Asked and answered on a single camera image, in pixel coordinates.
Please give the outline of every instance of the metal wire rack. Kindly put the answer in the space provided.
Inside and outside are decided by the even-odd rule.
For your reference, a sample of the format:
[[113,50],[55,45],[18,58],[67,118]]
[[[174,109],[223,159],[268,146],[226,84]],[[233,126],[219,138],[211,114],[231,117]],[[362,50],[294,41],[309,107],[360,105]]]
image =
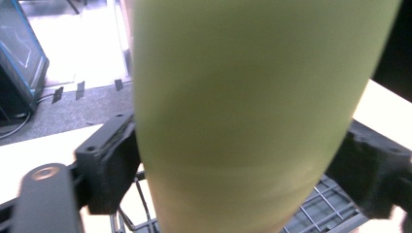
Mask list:
[[[111,216],[113,233],[126,232],[125,226],[133,233],[160,233],[157,220],[151,217],[139,184],[144,179],[144,172],[139,172],[135,177],[135,185],[146,212],[147,221],[135,225],[119,208],[118,213]],[[299,210],[283,227],[281,233],[350,232],[366,221],[368,219],[360,214],[342,188],[327,176],[323,176]]]

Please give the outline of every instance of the green cylinder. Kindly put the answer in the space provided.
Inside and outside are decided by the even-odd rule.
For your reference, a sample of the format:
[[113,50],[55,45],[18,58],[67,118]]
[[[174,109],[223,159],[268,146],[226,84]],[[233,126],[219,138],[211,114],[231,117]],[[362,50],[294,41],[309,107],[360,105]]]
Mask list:
[[137,0],[137,136],[161,232],[279,232],[338,149],[397,8]]

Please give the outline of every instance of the floor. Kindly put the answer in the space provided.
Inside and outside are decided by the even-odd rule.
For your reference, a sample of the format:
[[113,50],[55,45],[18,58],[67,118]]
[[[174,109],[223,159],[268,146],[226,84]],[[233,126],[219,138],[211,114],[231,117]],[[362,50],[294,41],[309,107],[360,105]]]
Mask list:
[[[120,4],[116,0],[20,1],[50,67],[42,96],[63,87],[58,102],[41,98],[30,120],[0,146],[104,123],[112,115],[130,110],[132,86],[126,66],[128,43]],[[123,88],[115,87],[122,80]],[[78,83],[85,82],[80,98]],[[0,135],[18,125],[0,128]]]
[[130,81],[124,52],[128,50],[120,6],[116,0],[74,0],[77,15],[65,0],[20,2],[50,60],[45,90],[76,90]]

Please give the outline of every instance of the wire grid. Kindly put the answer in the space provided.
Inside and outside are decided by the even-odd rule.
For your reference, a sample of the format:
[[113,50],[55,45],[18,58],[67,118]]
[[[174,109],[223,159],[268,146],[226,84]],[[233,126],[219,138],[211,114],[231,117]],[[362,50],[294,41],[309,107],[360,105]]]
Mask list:
[[[113,233],[124,233],[125,225],[133,233],[160,233],[157,220],[151,218],[139,184],[144,179],[144,172],[139,172],[135,177],[135,184],[147,221],[134,225],[119,208],[118,214],[111,216]],[[359,210],[342,188],[327,176],[323,176],[281,233],[325,233],[359,214]]]

